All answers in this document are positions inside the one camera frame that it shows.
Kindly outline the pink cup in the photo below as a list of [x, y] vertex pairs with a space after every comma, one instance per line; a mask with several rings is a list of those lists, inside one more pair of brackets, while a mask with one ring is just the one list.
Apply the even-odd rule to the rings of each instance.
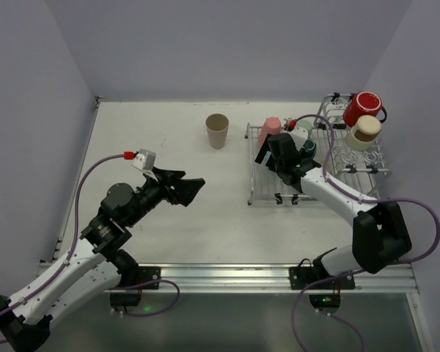
[[265, 120], [258, 137], [258, 144], [261, 147], [268, 134], [276, 135], [282, 131], [282, 123], [278, 117], [269, 117]]

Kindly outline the beige tall cup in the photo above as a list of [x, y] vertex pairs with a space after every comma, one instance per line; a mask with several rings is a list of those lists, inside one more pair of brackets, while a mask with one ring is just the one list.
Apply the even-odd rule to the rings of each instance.
[[208, 134], [209, 145], [220, 150], [225, 146], [229, 128], [229, 120], [223, 114], [212, 114], [207, 117], [205, 127]]

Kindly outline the cream brown mug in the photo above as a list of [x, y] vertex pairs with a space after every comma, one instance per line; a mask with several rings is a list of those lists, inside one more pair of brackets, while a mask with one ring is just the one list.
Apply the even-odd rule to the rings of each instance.
[[382, 123], [374, 116], [362, 115], [345, 137], [346, 144], [357, 152], [369, 150], [381, 132]]

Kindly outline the red mug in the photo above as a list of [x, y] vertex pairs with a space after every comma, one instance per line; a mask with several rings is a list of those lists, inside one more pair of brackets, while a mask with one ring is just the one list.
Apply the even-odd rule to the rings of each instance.
[[371, 91], [361, 91], [353, 95], [348, 106], [342, 115], [344, 123], [348, 127], [353, 127], [358, 119], [364, 115], [377, 117], [382, 112], [383, 119], [380, 123], [385, 123], [387, 119], [387, 111], [383, 105], [382, 99]]

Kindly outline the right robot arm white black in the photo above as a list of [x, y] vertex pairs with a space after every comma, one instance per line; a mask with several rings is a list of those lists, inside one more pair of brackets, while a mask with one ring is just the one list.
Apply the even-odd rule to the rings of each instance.
[[267, 165], [285, 185], [321, 201], [351, 226], [349, 245], [330, 249], [313, 260], [317, 280], [361, 269], [376, 274], [412, 249], [396, 202], [379, 204], [342, 183], [317, 161], [303, 158], [288, 133], [267, 135], [255, 162], [260, 164], [266, 153], [271, 154]]

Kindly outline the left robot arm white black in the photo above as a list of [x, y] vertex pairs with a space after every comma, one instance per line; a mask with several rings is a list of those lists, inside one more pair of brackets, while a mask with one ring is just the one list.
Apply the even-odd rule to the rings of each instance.
[[138, 264], [122, 245], [129, 228], [160, 202], [187, 207], [204, 186], [184, 171], [154, 168], [143, 186], [114, 184], [76, 244], [24, 289], [0, 295], [0, 332], [14, 351], [35, 351], [49, 338], [51, 323], [90, 295], [138, 284]]

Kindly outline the dark teal mug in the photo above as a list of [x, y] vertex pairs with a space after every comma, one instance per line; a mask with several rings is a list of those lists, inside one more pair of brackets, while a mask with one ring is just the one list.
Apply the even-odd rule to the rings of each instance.
[[316, 155], [316, 143], [312, 139], [307, 139], [300, 152], [303, 158], [314, 158]]

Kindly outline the light green cup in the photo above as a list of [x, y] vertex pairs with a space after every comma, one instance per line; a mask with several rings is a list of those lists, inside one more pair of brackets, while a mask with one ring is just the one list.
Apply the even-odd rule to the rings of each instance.
[[305, 129], [308, 132], [308, 134], [311, 134], [313, 125], [309, 120], [300, 120], [298, 121], [297, 125]]

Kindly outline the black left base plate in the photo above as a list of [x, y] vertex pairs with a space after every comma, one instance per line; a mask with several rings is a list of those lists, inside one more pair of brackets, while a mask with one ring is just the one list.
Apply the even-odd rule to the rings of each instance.
[[158, 280], [161, 279], [161, 267], [154, 265], [143, 265], [139, 266], [136, 271], [136, 284], [147, 285], [140, 287], [140, 290], [157, 290], [160, 283]]

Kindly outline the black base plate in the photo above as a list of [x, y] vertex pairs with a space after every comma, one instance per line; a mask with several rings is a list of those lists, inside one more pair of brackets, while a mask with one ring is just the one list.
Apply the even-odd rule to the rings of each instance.
[[161, 267], [154, 265], [143, 265], [139, 266], [136, 271], [136, 284], [147, 285], [140, 287], [140, 290], [157, 290], [160, 283], [158, 280], [161, 279]]
[[[301, 290], [307, 285], [330, 277], [318, 259], [303, 259], [298, 265], [288, 268], [288, 279], [292, 290]], [[335, 279], [332, 282], [321, 283], [312, 287], [313, 290], [354, 290], [356, 284], [350, 276]]]

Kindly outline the aluminium rail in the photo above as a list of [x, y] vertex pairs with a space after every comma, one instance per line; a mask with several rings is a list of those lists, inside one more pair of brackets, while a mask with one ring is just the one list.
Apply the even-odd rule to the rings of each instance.
[[[292, 290], [288, 268], [294, 264], [156, 264], [161, 278], [176, 283], [182, 293], [298, 293]], [[353, 276], [354, 290], [313, 290], [309, 293], [416, 293], [409, 265], [390, 266], [377, 274]]]

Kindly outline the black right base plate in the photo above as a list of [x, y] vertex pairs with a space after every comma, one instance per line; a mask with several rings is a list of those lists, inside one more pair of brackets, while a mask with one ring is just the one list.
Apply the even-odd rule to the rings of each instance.
[[[292, 290], [301, 290], [307, 285], [330, 277], [318, 259], [303, 259], [298, 265], [288, 268], [288, 279]], [[354, 290], [356, 284], [350, 276], [335, 279], [332, 282], [321, 283], [312, 287], [313, 290]]]

